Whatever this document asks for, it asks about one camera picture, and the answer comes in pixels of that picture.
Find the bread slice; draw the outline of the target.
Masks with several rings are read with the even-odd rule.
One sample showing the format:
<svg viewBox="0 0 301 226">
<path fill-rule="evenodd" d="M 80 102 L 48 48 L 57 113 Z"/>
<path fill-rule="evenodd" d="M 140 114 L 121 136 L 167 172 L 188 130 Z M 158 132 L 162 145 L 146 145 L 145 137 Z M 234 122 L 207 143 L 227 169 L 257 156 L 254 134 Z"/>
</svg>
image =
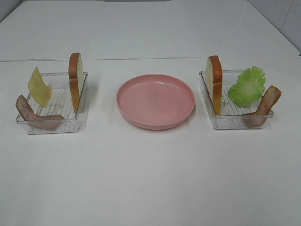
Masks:
<svg viewBox="0 0 301 226">
<path fill-rule="evenodd" d="M 74 112 L 77 112 L 85 76 L 80 53 L 72 53 L 68 67 L 70 93 Z"/>
<path fill-rule="evenodd" d="M 215 113 L 222 110 L 222 66 L 217 55 L 209 56 L 205 69 L 205 84 L 214 106 Z"/>
</svg>

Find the bacon strip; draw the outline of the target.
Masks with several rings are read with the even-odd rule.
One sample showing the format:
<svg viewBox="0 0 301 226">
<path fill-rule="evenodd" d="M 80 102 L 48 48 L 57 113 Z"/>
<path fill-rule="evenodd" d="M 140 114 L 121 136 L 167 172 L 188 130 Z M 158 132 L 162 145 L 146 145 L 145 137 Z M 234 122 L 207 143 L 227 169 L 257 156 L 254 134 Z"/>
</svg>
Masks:
<svg viewBox="0 0 301 226">
<path fill-rule="evenodd" d="M 282 92 L 275 86 L 270 86 L 264 93 L 255 112 L 243 114 L 243 122 L 248 128 L 260 128 L 266 121 L 272 107 L 280 99 Z"/>
<path fill-rule="evenodd" d="M 25 121 L 30 122 L 29 125 L 43 130 L 56 130 L 62 123 L 64 117 L 60 114 L 40 116 L 34 113 L 27 99 L 20 95 L 16 100 L 16 108 Z"/>
</svg>

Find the green lettuce leaf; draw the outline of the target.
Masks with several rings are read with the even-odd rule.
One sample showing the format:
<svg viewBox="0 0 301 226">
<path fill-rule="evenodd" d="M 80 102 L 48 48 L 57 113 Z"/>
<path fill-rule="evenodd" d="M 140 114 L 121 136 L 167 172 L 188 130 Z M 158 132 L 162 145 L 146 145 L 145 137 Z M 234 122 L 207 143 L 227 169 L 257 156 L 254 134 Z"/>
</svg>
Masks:
<svg viewBox="0 0 301 226">
<path fill-rule="evenodd" d="M 265 91 L 265 72 L 262 68 L 253 66 L 245 69 L 228 91 L 228 97 L 238 106 L 250 105 L 259 100 Z"/>
</svg>

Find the pink round plate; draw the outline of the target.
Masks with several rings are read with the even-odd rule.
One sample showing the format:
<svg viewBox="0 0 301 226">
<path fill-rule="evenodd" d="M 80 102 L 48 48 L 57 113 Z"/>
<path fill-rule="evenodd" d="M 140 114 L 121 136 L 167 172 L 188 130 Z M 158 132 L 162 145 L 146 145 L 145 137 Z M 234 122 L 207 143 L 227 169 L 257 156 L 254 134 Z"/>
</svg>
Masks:
<svg viewBox="0 0 301 226">
<path fill-rule="evenodd" d="M 146 74 L 126 81 L 116 94 L 118 109 L 129 123 L 163 130 L 182 124 L 195 106 L 192 89 L 178 78 Z"/>
</svg>

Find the clear right plastic tray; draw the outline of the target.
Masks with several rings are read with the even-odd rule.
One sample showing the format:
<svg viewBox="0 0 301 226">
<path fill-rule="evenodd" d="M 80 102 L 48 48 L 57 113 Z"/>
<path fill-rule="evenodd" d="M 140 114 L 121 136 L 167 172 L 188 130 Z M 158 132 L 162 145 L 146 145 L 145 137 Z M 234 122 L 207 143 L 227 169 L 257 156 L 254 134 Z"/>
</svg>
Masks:
<svg viewBox="0 0 301 226">
<path fill-rule="evenodd" d="M 228 91 L 237 82 L 242 70 L 223 70 L 221 114 L 217 115 L 205 83 L 206 72 L 200 71 L 200 91 L 214 129 L 261 129 L 264 128 L 273 111 L 264 115 L 250 115 L 258 109 L 260 100 L 248 106 L 237 106 L 228 97 Z"/>
</svg>

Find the clear plastic tray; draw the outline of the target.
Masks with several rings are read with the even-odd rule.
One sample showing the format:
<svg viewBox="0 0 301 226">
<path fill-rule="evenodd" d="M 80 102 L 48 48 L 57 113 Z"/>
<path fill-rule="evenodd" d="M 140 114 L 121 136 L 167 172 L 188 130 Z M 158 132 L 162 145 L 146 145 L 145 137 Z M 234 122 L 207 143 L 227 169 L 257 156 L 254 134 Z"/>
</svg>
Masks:
<svg viewBox="0 0 301 226">
<path fill-rule="evenodd" d="M 200 71 L 200 91 L 214 129 L 261 129 L 264 128 L 273 111 L 264 115 L 250 115 L 258 109 L 260 100 L 248 106 L 237 106 L 228 97 L 228 91 L 237 82 L 242 70 L 223 70 L 221 114 L 217 115 L 205 83 L 206 72 Z"/>
<path fill-rule="evenodd" d="M 69 86 L 68 73 L 43 73 L 41 76 L 46 85 L 52 89 L 51 97 L 46 107 L 42 107 L 28 94 L 27 101 L 35 114 L 40 116 L 57 115 L 64 117 L 63 120 L 26 121 L 18 114 L 17 124 L 21 125 L 28 134 L 53 134 L 73 133 L 85 128 L 89 110 L 87 97 L 88 73 L 84 74 L 79 108 L 74 112 L 72 97 Z"/>
</svg>

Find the clear left plastic tray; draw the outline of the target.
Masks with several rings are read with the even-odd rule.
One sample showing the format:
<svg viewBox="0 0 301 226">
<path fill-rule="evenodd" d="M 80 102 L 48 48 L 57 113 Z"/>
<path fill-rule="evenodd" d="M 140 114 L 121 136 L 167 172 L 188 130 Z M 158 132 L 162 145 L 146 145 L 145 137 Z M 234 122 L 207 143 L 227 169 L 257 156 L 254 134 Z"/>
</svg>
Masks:
<svg viewBox="0 0 301 226">
<path fill-rule="evenodd" d="M 53 134 L 73 133 L 85 128 L 89 110 L 87 97 L 88 73 L 84 74 L 79 108 L 74 112 L 72 97 L 69 86 L 68 73 L 43 73 L 41 76 L 46 85 L 52 89 L 51 97 L 46 107 L 42 107 L 28 94 L 27 101 L 35 114 L 40 116 L 57 115 L 64 117 L 63 120 L 26 121 L 18 114 L 17 124 L 21 125 L 28 134 Z"/>
</svg>

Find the yellow cheese slice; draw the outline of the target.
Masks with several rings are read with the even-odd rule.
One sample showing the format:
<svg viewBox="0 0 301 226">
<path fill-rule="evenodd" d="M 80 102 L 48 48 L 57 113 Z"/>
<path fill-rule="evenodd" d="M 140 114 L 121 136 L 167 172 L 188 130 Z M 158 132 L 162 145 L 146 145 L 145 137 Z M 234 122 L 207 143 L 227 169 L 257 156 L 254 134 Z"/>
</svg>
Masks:
<svg viewBox="0 0 301 226">
<path fill-rule="evenodd" d="M 37 103 L 39 103 L 42 107 L 47 107 L 52 89 L 44 83 L 38 67 L 35 67 L 32 72 L 31 78 L 28 82 L 28 89 Z"/>
</svg>

